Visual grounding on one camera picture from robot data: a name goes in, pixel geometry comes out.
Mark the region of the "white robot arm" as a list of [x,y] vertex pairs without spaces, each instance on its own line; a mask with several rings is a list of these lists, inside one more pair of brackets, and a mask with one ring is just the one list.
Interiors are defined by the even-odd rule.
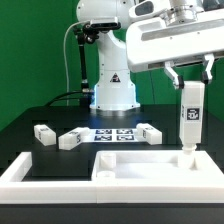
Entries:
[[93,111],[138,108],[132,72],[162,68],[191,105],[200,105],[211,68],[224,57],[224,0],[79,0],[86,43],[96,43]]

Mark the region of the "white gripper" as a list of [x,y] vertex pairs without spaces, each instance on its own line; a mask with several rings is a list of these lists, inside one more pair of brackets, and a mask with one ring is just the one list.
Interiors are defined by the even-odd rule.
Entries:
[[180,25],[166,26],[159,17],[135,22],[127,30],[126,44],[133,72],[164,67],[174,88],[183,89],[183,77],[174,64],[203,61],[202,82],[209,84],[214,60],[224,57],[224,9],[200,13],[196,22]]

